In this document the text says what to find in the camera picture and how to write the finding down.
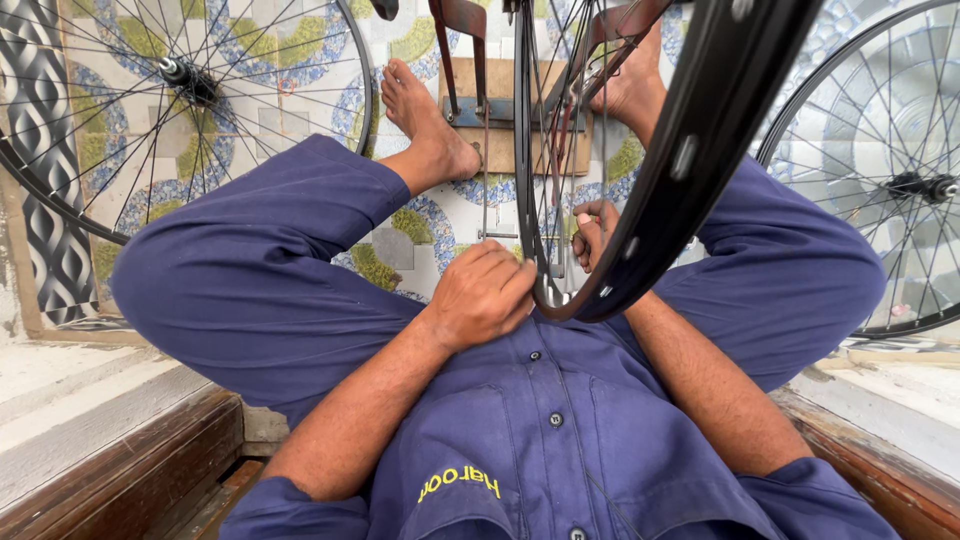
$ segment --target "blue trousers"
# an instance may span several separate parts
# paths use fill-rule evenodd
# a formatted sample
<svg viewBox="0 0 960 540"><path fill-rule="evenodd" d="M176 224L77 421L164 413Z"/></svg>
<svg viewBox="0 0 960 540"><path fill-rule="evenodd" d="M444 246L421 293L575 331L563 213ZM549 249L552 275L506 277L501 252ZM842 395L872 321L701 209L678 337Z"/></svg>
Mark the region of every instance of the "blue trousers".
<svg viewBox="0 0 960 540"><path fill-rule="evenodd" d="M422 309L330 264L409 199L392 170L313 135L145 227L113 293L161 351L292 427ZM711 257L655 291L765 391L833 350L886 284L855 229L750 158L698 236ZM645 361L623 317L600 324Z"/></svg>

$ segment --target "black wheel rim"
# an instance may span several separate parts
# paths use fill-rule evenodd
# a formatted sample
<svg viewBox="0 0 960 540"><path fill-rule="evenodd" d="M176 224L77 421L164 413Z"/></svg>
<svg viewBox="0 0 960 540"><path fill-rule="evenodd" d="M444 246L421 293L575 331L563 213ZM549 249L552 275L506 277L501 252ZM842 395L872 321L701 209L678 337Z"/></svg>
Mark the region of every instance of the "black wheel rim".
<svg viewBox="0 0 960 540"><path fill-rule="evenodd" d="M90 233L124 244L312 134L366 149L372 77L346 0L36 6L34 36L0 28L0 161Z"/></svg>
<svg viewBox="0 0 960 540"><path fill-rule="evenodd" d="M565 11L576 12L578 5L581 4ZM582 5L584 12L594 13L607 7L594 0L584 0ZM557 26L564 28L565 20L558 16L563 10L558 10L554 2L550 7L555 20L561 21ZM531 84L535 76L530 73L537 57L532 9L532 3L521 4L515 23L514 96L532 96L530 102L515 101L516 200L521 244L524 255L538 264L534 295L546 316L600 321L628 307L653 286L700 228L770 106L819 4L697 3L648 153L636 180L621 189L625 193L621 195L624 200L617 203L622 209L619 223L610 233L607 248L592 273L580 281L567 277L569 268L573 272L579 270L569 263L572 256L566 247L568 234L564 234L572 222L568 214L571 208L563 203L548 208L541 202L543 193L558 183L549 174L538 178L534 158L537 152L531 150L532 139L542 133L539 126L551 125L535 117L539 114L538 106L544 102L553 105L538 98L536 86ZM578 49L579 39L557 39L556 48L574 54L582 52ZM579 73L564 74L569 80L584 78ZM599 139L600 147L605 146L605 133L602 128L598 133L594 126L593 139ZM603 148L601 155L606 156ZM559 166L556 170L569 169ZM606 172L604 165L600 194L612 198ZM564 197L551 199L563 201ZM557 213L558 209L564 210L568 221L544 219L545 213ZM544 222L549 225L546 230ZM553 249L553 241L563 247ZM567 268L560 279L558 265Z"/></svg>
<svg viewBox="0 0 960 540"><path fill-rule="evenodd" d="M958 15L956 0L932 0L859 34L790 97L757 154L883 260L886 293L854 336L960 317Z"/></svg>

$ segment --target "man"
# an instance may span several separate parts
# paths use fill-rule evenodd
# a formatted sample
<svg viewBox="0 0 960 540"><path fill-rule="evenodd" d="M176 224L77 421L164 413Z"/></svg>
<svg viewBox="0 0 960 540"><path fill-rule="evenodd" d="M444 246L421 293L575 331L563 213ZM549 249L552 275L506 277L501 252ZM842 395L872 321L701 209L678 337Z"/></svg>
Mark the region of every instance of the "man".
<svg viewBox="0 0 960 540"><path fill-rule="evenodd" d="M608 89L644 145L665 95L659 33ZM402 61L384 75L407 150L374 162L313 135L117 260L117 303L147 339L293 429L221 538L896 537L764 394L878 301L857 231L745 158L699 233L712 257L623 316L544 320L533 263L492 240L423 306L329 263L480 166ZM589 270L616 216L575 213Z"/></svg>

